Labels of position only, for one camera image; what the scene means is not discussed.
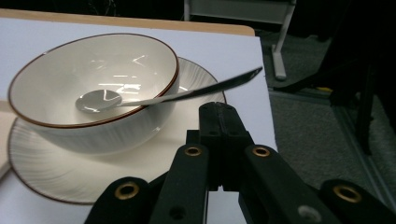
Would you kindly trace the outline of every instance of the bowl rim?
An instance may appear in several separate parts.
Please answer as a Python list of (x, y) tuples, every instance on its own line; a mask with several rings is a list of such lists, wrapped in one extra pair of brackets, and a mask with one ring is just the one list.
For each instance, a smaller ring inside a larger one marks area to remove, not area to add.
[(8, 103), (9, 103), (11, 109), (14, 111), (14, 113), (15, 113), (19, 118), (21, 118), (21, 119), (23, 119), (23, 120), (25, 120), (25, 121), (27, 121), (27, 122), (29, 122), (29, 123), (33, 123), (33, 124), (35, 124), (35, 125), (38, 125), (38, 126), (48, 127), (48, 128), (55, 128), (55, 129), (77, 129), (77, 128), (87, 128), (87, 127), (92, 127), (92, 126), (98, 126), (98, 125), (108, 124), (108, 123), (111, 123), (111, 122), (116, 121), (116, 120), (120, 120), (120, 119), (127, 118), (127, 117), (129, 117), (129, 116), (131, 116), (131, 115), (133, 115), (133, 114), (138, 113), (139, 111), (141, 111), (141, 110), (143, 110), (143, 109), (145, 109), (145, 108), (147, 108), (147, 107), (149, 107), (149, 106), (152, 106), (152, 105), (141, 105), (141, 106), (139, 106), (139, 107), (137, 107), (137, 108), (135, 108), (135, 109), (133, 109), (133, 110), (130, 110), (130, 111), (126, 112), (126, 113), (117, 115), (117, 116), (115, 116), (115, 117), (111, 117), (111, 118), (108, 118), (108, 119), (100, 119), (100, 120), (96, 120), (96, 121), (93, 121), (93, 122), (77, 123), (77, 124), (52, 124), (52, 123), (47, 123), (47, 122), (43, 122), (43, 121), (38, 121), (38, 120), (35, 120), (35, 119), (31, 119), (31, 118), (29, 118), (28, 116), (25, 116), (25, 115), (24, 115), (21, 111), (19, 111), (19, 110), (16, 108), (16, 106), (12, 103), (12, 97), (11, 97), (12, 87), (14, 86), (14, 83), (16, 82), (17, 78), (21, 75), (21, 73), (22, 73), (30, 64), (34, 63), (34, 62), (37, 61), (39, 58), (41, 58), (41, 57), (47, 55), (48, 53), (50, 53), (50, 52), (52, 52), (52, 51), (55, 51), (56, 49), (59, 49), (59, 48), (61, 48), (61, 47), (64, 47), (64, 46), (66, 46), (66, 45), (73, 44), (73, 43), (75, 43), (75, 42), (78, 42), (78, 41), (81, 41), (81, 40), (84, 40), (84, 39), (90, 39), (90, 38), (95, 38), (95, 37), (100, 37), (100, 36), (106, 36), (106, 35), (133, 35), (133, 36), (143, 36), (143, 37), (145, 37), (145, 38), (149, 38), (149, 39), (158, 41), (158, 42), (162, 43), (163, 45), (165, 45), (166, 47), (168, 47), (168, 48), (171, 50), (171, 52), (172, 52), (173, 55), (175, 56), (175, 60), (176, 60), (176, 71), (175, 71), (175, 73), (173, 74), (172, 80), (168, 83), (168, 85), (167, 85), (162, 91), (160, 91), (160, 93), (158, 93), (154, 98), (157, 98), (157, 97), (160, 97), (160, 96), (165, 95), (165, 94), (171, 89), (171, 87), (173, 86), (173, 84), (177, 81), (177, 79), (178, 79), (178, 77), (179, 77), (179, 61), (178, 61), (178, 57), (177, 57), (175, 51), (174, 51), (168, 44), (166, 44), (165, 42), (161, 41), (160, 39), (158, 39), (158, 38), (156, 38), (156, 37), (149, 36), (149, 35), (132, 34), (132, 33), (111, 33), (111, 34), (102, 34), (102, 35), (90, 35), (90, 36), (86, 36), (86, 37), (82, 37), (82, 38), (79, 38), (79, 39), (75, 39), (75, 40), (66, 42), (66, 43), (64, 43), (64, 44), (62, 44), (62, 45), (59, 45), (59, 46), (55, 47), (55, 48), (46, 50), (46, 51), (44, 51), (43, 53), (41, 53), (40, 55), (38, 55), (38, 56), (36, 56), (35, 58), (33, 58), (33, 60), (31, 60), (29, 63), (27, 63), (23, 68), (21, 68), (21, 69), (18, 71), (18, 73), (14, 76), (14, 78), (12, 78), (12, 80), (11, 80), (9, 86), (8, 86), (8, 93), (7, 93)]

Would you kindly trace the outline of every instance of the floor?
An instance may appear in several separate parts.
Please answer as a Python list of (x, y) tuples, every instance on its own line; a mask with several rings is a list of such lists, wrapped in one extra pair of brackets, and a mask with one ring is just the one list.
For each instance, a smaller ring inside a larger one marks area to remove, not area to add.
[(290, 94), (272, 89), (315, 74), (331, 40), (288, 35), (282, 49), (288, 78), (278, 81), (270, 49), (278, 33), (256, 30), (256, 35), (262, 40), (276, 142), (285, 161), (314, 188), (328, 179), (345, 179), (396, 211), (396, 134), (377, 97), (369, 137), (373, 155), (368, 156), (354, 135), (354, 108), (331, 106), (327, 91), (307, 88)]

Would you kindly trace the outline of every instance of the table surface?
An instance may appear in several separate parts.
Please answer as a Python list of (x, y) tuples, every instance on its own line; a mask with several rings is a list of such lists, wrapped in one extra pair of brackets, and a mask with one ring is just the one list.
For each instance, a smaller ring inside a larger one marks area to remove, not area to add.
[[(37, 55), (75, 39), (106, 33), (159, 38), (179, 57), (200, 64), (217, 80), (263, 66), (260, 39), (246, 26), (0, 9), (0, 100), (7, 99), (15, 74)], [(264, 71), (225, 95), (255, 143), (276, 148)], [(90, 209), (89, 205), (59, 203), (37, 195), (12, 170), (0, 181), (1, 223), (82, 223)], [(237, 193), (210, 192), (207, 223), (244, 222)]]

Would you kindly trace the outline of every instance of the saucer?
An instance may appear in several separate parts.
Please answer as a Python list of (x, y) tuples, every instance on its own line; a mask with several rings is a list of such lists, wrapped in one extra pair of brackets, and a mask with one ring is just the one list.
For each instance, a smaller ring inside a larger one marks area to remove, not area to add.
[[(179, 58), (179, 91), (216, 83), (200, 65)], [(30, 189), (64, 203), (93, 204), (113, 181), (134, 176), (151, 181), (169, 170), (187, 130), (198, 130), (198, 108), (223, 102), (222, 92), (176, 103), (165, 127), (144, 145), (105, 156), (88, 156), (57, 147), (16, 119), (8, 138), (8, 156), (18, 178)]]

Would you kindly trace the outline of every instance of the metal spoon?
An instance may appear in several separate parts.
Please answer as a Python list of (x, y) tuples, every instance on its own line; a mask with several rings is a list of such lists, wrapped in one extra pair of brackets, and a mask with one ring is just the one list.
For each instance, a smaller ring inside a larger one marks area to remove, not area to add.
[(172, 102), (178, 100), (190, 99), (193, 97), (203, 96), (218, 91), (225, 91), (249, 82), (257, 74), (260, 73), (262, 67), (248, 71), (237, 77), (233, 77), (211, 86), (203, 87), (198, 90), (183, 91), (172, 95), (156, 97), (149, 100), (122, 103), (122, 97), (109, 90), (90, 91), (81, 95), (76, 100), (76, 108), (86, 113), (100, 113), (118, 106), (139, 106), (139, 105), (155, 105), (164, 102)]

